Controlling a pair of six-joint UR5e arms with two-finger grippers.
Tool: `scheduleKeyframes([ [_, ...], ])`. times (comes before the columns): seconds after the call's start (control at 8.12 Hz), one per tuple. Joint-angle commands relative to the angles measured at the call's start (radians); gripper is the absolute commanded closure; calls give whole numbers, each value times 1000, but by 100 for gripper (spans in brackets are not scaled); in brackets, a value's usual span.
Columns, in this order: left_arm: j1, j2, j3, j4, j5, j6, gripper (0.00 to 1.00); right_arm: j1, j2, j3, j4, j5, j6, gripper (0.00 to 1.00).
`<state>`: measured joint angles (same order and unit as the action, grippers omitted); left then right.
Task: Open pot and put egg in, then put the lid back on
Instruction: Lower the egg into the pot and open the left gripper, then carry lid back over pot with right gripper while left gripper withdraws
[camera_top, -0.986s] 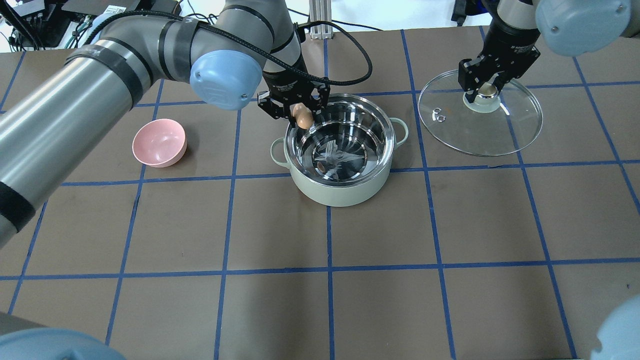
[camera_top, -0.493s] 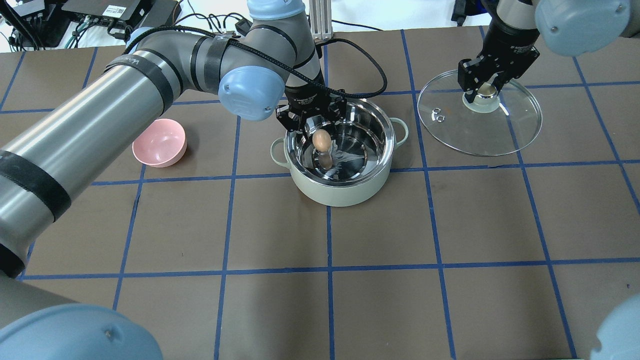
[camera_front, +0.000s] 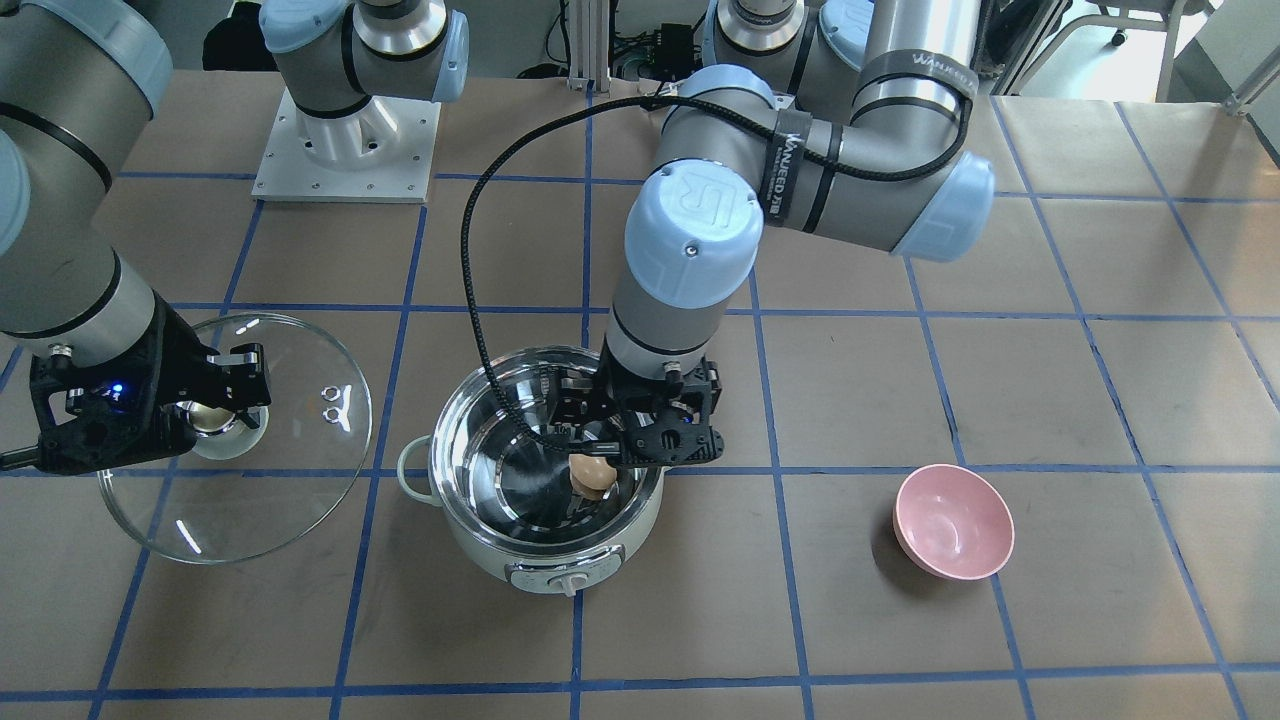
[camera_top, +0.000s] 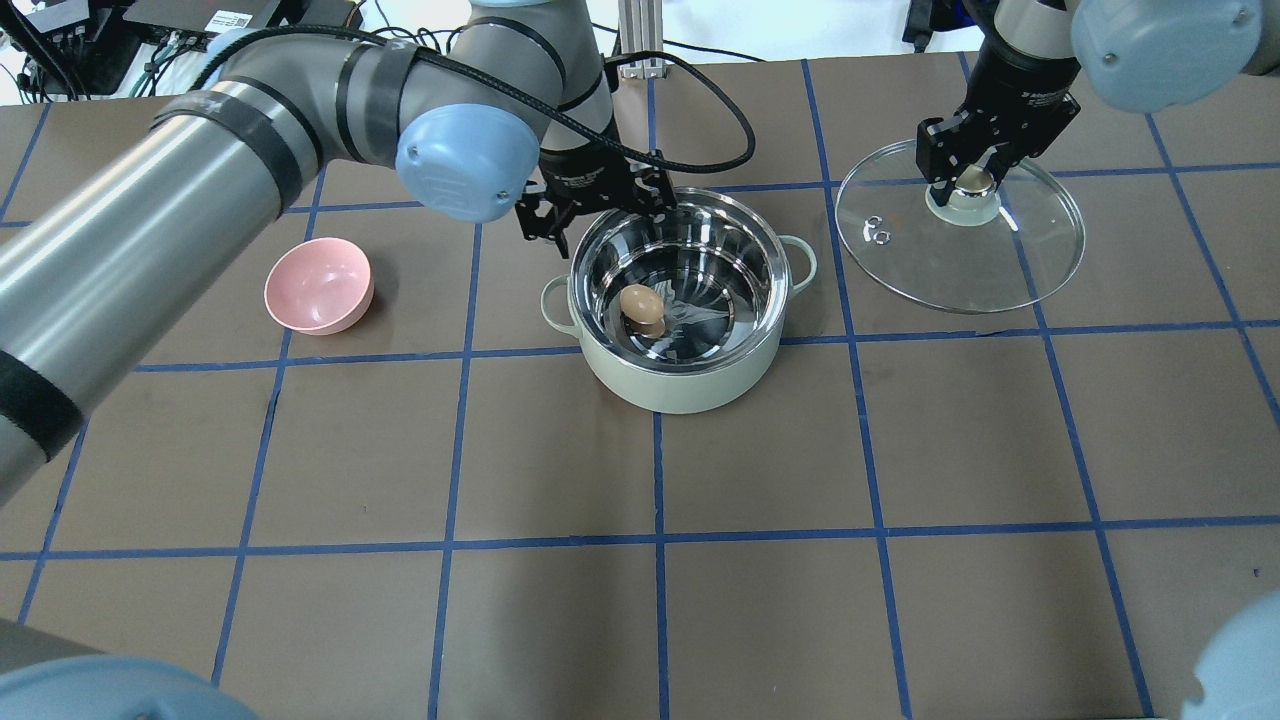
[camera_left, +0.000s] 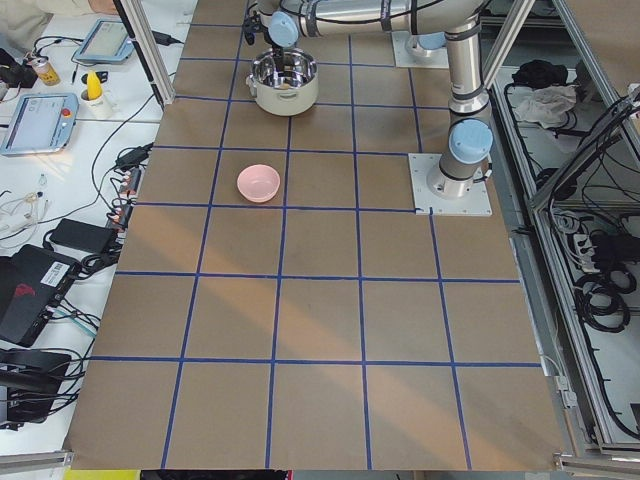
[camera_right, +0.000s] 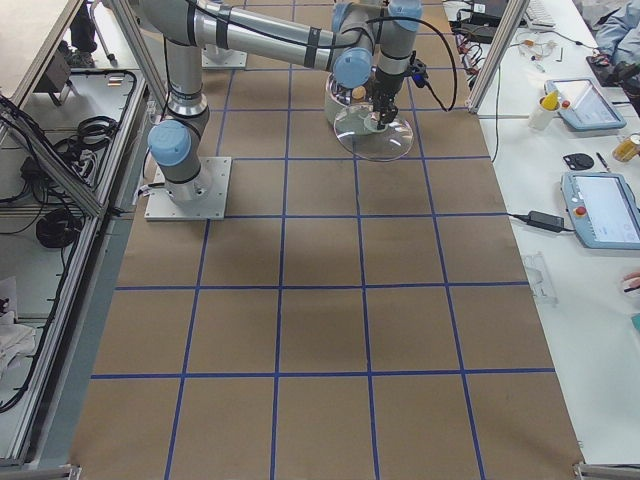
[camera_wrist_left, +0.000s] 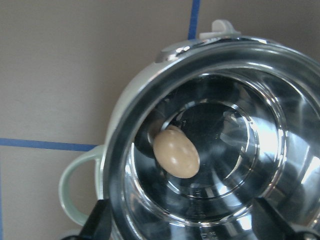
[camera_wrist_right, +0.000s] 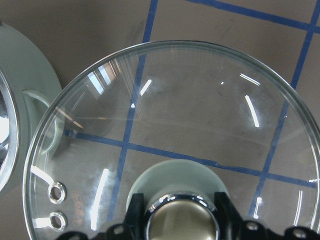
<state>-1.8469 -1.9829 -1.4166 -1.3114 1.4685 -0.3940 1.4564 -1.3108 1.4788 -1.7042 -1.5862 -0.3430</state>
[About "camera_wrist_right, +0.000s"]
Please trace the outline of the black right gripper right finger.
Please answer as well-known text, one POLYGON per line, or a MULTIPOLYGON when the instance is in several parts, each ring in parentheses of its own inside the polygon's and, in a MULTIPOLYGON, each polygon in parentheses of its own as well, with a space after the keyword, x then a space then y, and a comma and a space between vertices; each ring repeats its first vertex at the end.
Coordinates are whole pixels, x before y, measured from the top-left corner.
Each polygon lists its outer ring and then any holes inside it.
POLYGON ((215 216, 219 240, 318 240, 314 230, 293 226, 277 234, 258 221, 241 217, 225 192, 214 193, 215 216))

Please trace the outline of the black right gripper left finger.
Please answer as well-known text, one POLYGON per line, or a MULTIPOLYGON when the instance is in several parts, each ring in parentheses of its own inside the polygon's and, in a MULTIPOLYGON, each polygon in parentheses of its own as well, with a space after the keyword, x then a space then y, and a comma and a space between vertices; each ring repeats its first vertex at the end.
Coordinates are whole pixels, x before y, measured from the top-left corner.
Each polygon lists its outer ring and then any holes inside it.
POLYGON ((143 240, 143 220, 145 212, 144 194, 134 193, 131 196, 126 215, 122 223, 110 226, 92 238, 79 231, 68 231, 61 234, 59 240, 143 240))

